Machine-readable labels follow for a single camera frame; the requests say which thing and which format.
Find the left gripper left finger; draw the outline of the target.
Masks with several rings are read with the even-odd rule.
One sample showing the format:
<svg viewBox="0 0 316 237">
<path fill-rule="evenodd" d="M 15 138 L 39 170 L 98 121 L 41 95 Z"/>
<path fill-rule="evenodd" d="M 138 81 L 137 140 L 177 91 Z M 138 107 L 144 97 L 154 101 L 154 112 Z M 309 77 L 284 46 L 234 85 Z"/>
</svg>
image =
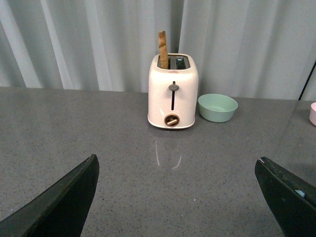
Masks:
<svg viewBox="0 0 316 237">
<path fill-rule="evenodd" d="M 79 237 L 99 177 L 95 154 L 0 223 L 2 237 Z"/>
</svg>

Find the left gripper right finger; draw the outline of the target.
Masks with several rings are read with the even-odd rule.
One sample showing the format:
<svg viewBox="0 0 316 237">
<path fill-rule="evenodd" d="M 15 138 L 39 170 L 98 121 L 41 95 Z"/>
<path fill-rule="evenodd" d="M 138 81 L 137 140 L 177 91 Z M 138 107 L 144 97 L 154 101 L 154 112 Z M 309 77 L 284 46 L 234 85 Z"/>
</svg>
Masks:
<svg viewBox="0 0 316 237">
<path fill-rule="evenodd" d="M 255 176 L 284 236 L 314 237 L 316 188 L 266 157 L 256 161 Z"/>
</svg>

